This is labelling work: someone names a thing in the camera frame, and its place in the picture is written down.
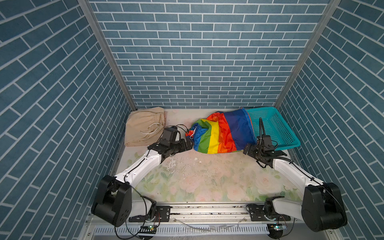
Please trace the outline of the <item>beige shorts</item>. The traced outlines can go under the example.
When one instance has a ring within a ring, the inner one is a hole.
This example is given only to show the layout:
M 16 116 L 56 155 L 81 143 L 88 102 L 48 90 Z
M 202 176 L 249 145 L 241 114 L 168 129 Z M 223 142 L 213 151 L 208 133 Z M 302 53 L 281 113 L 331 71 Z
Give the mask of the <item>beige shorts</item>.
M 138 147 L 155 143 L 165 123 L 165 110 L 160 107 L 131 112 L 126 122 L 124 145 Z

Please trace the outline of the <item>red shorts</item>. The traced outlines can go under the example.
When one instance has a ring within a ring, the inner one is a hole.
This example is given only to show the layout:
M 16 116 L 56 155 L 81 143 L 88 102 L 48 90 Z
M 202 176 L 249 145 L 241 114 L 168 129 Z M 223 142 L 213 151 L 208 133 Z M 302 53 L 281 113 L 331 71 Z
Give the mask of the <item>red shorts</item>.
M 251 117 L 243 108 L 215 112 L 197 120 L 186 133 L 186 139 L 193 142 L 195 151 L 204 154 L 237 152 L 257 141 Z

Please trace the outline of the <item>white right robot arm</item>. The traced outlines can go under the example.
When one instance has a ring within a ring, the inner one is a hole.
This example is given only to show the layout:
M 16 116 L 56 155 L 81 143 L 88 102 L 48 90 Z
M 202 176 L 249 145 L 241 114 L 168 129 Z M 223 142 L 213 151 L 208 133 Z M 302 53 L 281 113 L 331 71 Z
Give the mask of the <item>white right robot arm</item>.
M 263 147 L 247 144 L 243 154 L 257 161 L 260 167 L 270 167 L 286 177 L 302 194 L 302 200 L 291 201 L 282 196 L 267 198 L 266 218 L 281 215 L 304 221 L 314 232 L 339 229 L 348 223 L 339 187 L 326 183 L 296 165 L 282 151 L 264 151 Z

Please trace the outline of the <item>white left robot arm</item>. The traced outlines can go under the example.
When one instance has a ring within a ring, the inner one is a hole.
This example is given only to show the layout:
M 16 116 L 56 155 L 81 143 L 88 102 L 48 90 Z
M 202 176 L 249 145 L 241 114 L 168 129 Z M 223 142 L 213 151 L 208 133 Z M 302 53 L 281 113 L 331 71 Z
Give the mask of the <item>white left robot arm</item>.
M 156 215 L 157 202 L 139 194 L 140 200 L 133 200 L 138 183 L 166 158 L 192 150 L 191 140 L 181 139 L 176 144 L 154 143 L 145 154 L 129 168 L 115 176 L 106 175 L 99 183 L 91 213 L 114 227 L 120 227 L 129 218 L 145 222 Z

